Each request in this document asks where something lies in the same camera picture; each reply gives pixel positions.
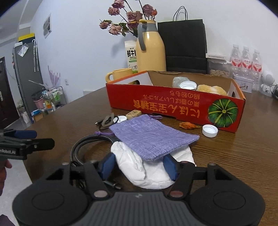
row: wooden table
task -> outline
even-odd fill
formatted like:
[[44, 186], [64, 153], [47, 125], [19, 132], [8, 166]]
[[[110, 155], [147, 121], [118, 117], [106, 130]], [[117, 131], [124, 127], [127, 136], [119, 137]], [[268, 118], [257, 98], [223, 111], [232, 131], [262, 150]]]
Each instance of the wooden table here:
[[[214, 162], [228, 170], [243, 182], [258, 191], [266, 203], [266, 211], [260, 225], [278, 225], [278, 101], [258, 92], [245, 93], [247, 101], [238, 131], [219, 131], [217, 137], [207, 138], [201, 129], [187, 131], [200, 135], [191, 145], [197, 166], [207, 166]], [[55, 166], [69, 162], [69, 151], [80, 138], [97, 131], [96, 121], [114, 112], [125, 115], [128, 111], [111, 109], [106, 93], [102, 88], [92, 92], [31, 125], [38, 138], [53, 138], [55, 148], [36, 152], [24, 162], [32, 181]], [[180, 129], [179, 121], [163, 117], [161, 122]], [[108, 142], [88, 144], [84, 160], [101, 160], [109, 151]], [[128, 190], [141, 189], [133, 186], [117, 171], [113, 178]]]

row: door handle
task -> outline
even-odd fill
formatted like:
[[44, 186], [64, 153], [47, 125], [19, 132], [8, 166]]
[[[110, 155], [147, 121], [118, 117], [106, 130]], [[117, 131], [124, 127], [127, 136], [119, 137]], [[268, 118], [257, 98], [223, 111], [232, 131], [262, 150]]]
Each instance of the door handle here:
[[0, 99], [1, 101], [3, 101], [3, 96], [2, 96], [2, 92], [0, 91]]

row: plastic bottle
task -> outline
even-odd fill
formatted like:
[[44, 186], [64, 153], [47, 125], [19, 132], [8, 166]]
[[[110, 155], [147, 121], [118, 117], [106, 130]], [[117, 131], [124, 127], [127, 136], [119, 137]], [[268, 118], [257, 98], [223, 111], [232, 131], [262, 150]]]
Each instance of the plastic bottle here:
[[55, 106], [55, 104], [53, 102], [51, 102], [51, 107], [52, 107], [53, 111], [56, 111], [56, 106]]
[[230, 61], [232, 63], [231, 76], [239, 75], [239, 69], [241, 68], [242, 58], [239, 51], [239, 46], [236, 44], [233, 44]]
[[261, 85], [262, 59], [259, 50], [256, 49], [253, 54], [252, 70], [254, 79], [253, 90], [259, 91]]
[[249, 53], [249, 48], [244, 46], [242, 51], [242, 66], [240, 76], [253, 79], [252, 76], [252, 59]]

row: white wall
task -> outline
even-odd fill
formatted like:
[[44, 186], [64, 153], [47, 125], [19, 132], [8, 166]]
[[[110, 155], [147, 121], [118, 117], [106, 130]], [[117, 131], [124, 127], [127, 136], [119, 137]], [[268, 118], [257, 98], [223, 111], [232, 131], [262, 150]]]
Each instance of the white wall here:
[[11, 89], [11, 93], [14, 99], [14, 103], [17, 106], [17, 102], [21, 99], [21, 95], [18, 89], [18, 84], [16, 81], [16, 75], [13, 68], [13, 58], [12, 58], [12, 51], [16, 39], [11, 39], [5, 43], [0, 44], [0, 58], [5, 57], [6, 62], [6, 69], [7, 69], [7, 76], [9, 80], [9, 85]]
[[[98, 26], [99, 19], [121, 21], [120, 16], [107, 13], [112, 2], [43, 0], [31, 22], [31, 32], [38, 40], [44, 82], [50, 84], [49, 65], [52, 71], [61, 73], [61, 85], [69, 101], [81, 97], [83, 90], [104, 87], [106, 73], [127, 67], [124, 41], [132, 36], [112, 36]], [[278, 18], [258, 0], [142, 0], [142, 3], [157, 9], [157, 22], [172, 20], [175, 11], [184, 5], [189, 19], [203, 19], [209, 53], [228, 56], [234, 43], [241, 49], [244, 45], [249, 46], [251, 52], [254, 48], [259, 49], [264, 67], [267, 65], [278, 80], [275, 57], [278, 52]], [[129, 0], [129, 4], [133, 10], [140, 9], [138, 1]], [[50, 13], [52, 33], [44, 39], [42, 25]], [[68, 86], [65, 86], [64, 79], [68, 79]]]

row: gray thermos handle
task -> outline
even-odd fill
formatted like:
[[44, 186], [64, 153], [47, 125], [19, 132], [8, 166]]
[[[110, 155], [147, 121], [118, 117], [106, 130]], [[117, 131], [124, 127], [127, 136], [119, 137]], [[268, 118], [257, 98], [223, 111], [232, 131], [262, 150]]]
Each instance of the gray thermos handle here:
[[146, 51], [146, 45], [144, 43], [143, 32], [147, 31], [147, 23], [140, 23], [138, 25], [138, 41], [142, 51]]

